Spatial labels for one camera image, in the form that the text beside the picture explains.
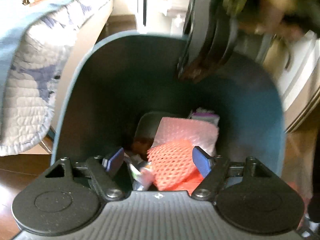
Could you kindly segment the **orange foam fruit net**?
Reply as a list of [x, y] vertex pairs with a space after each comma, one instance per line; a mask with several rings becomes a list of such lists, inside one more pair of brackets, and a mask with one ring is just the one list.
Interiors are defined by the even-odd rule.
[[174, 140], [148, 150], [153, 184], [159, 191], [187, 191], [192, 194], [200, 185], [203, 176], [193, 162], [193, 148], [188, 140]]

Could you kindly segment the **teal plastic trash bin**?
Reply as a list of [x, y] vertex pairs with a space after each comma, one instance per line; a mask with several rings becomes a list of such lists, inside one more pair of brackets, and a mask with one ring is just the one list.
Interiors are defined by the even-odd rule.
[[198, 83], [177, 77], [183, 37], [124, 31], [97, 43], [76, 67], [61, 107], [51, 161], [83, 161], [107, 146], [129, 148], [142, 116], [188, 116], [197, 108], [219, 117], [217, 153], [254, 156], [275, 174], [284, 162], [284, 114], [262, 66], [234, 53]]

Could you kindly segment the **pink bubble wrap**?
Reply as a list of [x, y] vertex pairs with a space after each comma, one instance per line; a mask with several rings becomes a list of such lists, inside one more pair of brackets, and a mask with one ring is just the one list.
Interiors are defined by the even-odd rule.
[[208, 155], [216, 154], [215, 144], [219, 128], [207, 121], [163, 117], [157, 128], [152, 147], [178, 140], [187, 140], [199, 146]]

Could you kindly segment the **purple white tissue pack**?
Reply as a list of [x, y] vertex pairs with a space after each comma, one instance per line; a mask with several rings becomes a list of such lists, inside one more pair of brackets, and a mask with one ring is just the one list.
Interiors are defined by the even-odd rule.
[[214, 111], [204, 108], [197, 108], [196, 111], [191, 111], [188, 119], [206, 121], [214, 124], [215, 126], [218, 126], [220, 117], [215, 114]]

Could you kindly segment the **white bedside cabinet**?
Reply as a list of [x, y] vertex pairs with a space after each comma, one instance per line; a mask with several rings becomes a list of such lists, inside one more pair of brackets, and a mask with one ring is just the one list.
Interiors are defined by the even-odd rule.
[[182, 36], [189, 0], [137, 0], [139, 33]]

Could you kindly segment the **white blue quilted blanket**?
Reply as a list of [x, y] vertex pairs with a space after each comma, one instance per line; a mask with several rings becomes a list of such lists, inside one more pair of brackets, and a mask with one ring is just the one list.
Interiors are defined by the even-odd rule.
[[47, 0], [1, 29], [1, 156], [25, 152], [46, 136], [77, 35], [109, 2]]

